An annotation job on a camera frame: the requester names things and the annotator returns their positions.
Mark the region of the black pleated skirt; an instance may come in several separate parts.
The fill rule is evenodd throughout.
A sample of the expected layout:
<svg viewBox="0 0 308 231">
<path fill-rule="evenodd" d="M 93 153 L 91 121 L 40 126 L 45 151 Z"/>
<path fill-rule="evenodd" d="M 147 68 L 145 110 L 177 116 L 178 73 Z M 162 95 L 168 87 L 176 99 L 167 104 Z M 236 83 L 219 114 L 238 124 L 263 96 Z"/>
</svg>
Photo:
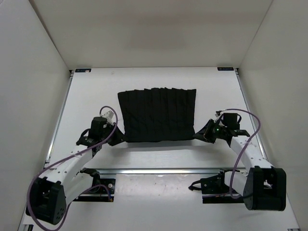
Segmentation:
<svg viewBox="0 0 308 231">
<path fill-rule="evenodd" d="M 196 90 L 152 88 L 118 93 L 126 142 L 192 140 Z"/>
</svg>

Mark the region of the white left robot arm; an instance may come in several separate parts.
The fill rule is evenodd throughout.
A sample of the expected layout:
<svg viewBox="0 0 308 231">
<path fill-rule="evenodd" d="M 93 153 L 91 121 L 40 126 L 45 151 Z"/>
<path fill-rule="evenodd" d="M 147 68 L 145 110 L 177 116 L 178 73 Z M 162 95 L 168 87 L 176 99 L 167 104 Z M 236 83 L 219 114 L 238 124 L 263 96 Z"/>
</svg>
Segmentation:
<svg viewBox="0 0 308 231">
<path fill-rule="evenodd" d="M 27 192 L 26 214 L 35 221 L 52 225 L 63 224 L 67 210 L 84 193 L 105 191 L 100 174 L 85 164 L 94 158 L 102 145 L 123 142 L 123 133 L 117 127 L 117 116 L 112 111 L 94 117 L 90 128 L 83 131 L 72 154 L 45 168 L 31 182 Z"/>
</svg>

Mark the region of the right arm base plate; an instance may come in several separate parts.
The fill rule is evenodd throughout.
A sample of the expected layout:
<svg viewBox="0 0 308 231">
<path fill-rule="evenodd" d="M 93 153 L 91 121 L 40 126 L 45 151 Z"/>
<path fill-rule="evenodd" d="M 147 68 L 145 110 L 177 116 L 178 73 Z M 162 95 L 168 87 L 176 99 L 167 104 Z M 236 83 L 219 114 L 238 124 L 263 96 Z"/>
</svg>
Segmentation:
<svg viewBox="0 0 308 231">
<path fill-rule="evenodd" d="M 230 196 L 230 189 L 224 183 L 224 172 L 217 175 L 200 178 L 194 181 L 188 189 L 190 191 L 200 191 L 202 193 L 203 204 L 243 204 L 243 197 L 233 199 Z"/>
</svg>

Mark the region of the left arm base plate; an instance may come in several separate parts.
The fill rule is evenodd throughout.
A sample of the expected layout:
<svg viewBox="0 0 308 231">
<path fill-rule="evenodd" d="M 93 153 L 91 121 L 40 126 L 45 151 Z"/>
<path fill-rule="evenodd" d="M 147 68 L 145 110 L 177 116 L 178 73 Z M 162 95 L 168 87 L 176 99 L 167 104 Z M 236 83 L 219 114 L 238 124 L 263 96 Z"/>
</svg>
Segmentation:
<svg viewBox="0 0 308 231">
<path fill-rule="evenodd" d="M 112 203 L 115 200 L 116 176 L 115 175 L 100 175 L 100 184 L 94 189 L 77 197 L 74 202 L 106 202 Z"/>
</svg>

